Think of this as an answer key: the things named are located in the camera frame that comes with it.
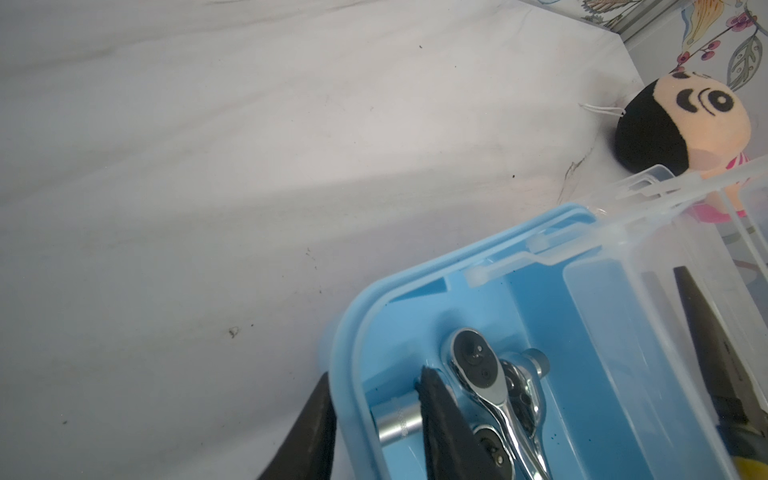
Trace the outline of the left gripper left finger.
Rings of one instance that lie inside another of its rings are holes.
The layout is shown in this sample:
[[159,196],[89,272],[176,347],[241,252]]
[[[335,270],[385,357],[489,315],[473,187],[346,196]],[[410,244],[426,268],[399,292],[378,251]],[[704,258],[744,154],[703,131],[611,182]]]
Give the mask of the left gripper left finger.
[[328,480],[335,456],[337,416],[324,373],[259,480]]

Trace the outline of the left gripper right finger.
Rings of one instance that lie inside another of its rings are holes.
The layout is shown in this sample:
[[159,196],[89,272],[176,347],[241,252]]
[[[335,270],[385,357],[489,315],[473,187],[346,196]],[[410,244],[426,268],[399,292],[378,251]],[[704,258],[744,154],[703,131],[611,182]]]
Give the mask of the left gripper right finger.
[[437,370],[423,367],[417,384],[428,479],[503,479],[476,441]]

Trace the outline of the black handled wrench tool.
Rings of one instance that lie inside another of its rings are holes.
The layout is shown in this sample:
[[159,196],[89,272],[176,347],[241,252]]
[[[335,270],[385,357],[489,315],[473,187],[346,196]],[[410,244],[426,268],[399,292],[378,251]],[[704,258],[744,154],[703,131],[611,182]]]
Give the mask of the black handled wrench tool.
[[541,380],[550,371],[546,355],[534,348],[511,359],[498,357],[477,330],[454,331],[442,356],[463,392],[493,419],[472,428],[497,468],[509,479],[550,479],[542,444],[546,400]]

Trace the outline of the light blue plastic toolbox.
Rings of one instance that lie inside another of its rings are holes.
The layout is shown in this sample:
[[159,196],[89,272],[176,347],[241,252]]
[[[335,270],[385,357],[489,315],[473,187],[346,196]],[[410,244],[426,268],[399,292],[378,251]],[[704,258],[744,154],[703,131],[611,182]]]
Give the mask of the light blue plastic toolbox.
[[371,408],[439,370],[472,424],[491,418],[442,356],[477,330],[511,359],[534,348],[555,479],[734,479],[673,269],[685,266],[767,399],[767,161],[702,180],[657,166],[382,279],[349,306],[330,393],[358,479],[423,479],[421,432],[383,447]]

